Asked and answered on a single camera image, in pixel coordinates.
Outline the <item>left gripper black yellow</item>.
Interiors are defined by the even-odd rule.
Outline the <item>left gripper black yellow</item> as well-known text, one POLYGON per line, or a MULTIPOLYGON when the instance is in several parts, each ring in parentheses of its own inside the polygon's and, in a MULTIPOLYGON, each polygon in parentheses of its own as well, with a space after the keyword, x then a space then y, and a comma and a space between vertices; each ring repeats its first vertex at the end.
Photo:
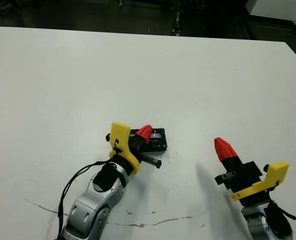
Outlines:
POLYGON ((111 161, 121 166, 128 175, 135 175, 146 162, 159 169, 162 161, 148 156, 149 152, 162 151, 162 129, 145 125, 140 129, 113 122, 110 133, 106 135, 112 148, 109 153, 111 161))

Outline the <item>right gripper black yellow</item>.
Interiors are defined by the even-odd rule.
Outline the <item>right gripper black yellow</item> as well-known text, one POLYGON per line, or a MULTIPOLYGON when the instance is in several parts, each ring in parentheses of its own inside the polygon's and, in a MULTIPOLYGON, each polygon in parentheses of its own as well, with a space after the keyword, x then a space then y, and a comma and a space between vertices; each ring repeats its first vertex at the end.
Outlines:
POLYGON ((289 164, 285 161, 268 164, 264 180, 255 162, 242 163, 232 146, 220 137, 214 139, 215 152, 227 170, 214 178, 217 185, 225 185, 232 191, 231 199, 239 201, 244 207, 251 207, 268 201, 267 190, 283 183, 289 164))

